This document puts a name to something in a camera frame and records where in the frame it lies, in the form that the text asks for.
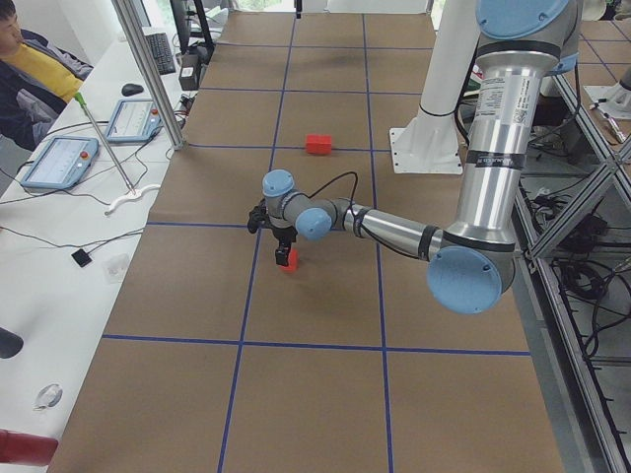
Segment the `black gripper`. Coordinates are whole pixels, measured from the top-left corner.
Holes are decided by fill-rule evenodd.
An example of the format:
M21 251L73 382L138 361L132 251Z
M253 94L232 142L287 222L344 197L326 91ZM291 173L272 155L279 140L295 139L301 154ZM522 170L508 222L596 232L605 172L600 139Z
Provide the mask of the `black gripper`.
M274 253L275 263L278 266L288 267L290 265L291 245L297 240L297 231L292 226L286 228L271 226L271 231L279 242Z

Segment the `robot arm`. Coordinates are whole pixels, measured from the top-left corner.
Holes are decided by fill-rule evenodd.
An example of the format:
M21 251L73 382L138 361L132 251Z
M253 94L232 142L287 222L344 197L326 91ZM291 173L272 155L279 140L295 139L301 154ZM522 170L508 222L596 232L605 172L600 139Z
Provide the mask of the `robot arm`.
M398 173L461 175L455 220L446 228L297 189L284 169L262 181L248 228L272 231L276 262L290 263L297 237L332 230L371 238L428 263L433 297L475 314L510 288L516 239L510 227L542 80L574 67L583 5L579 1L446 3L417 115L390 132Z

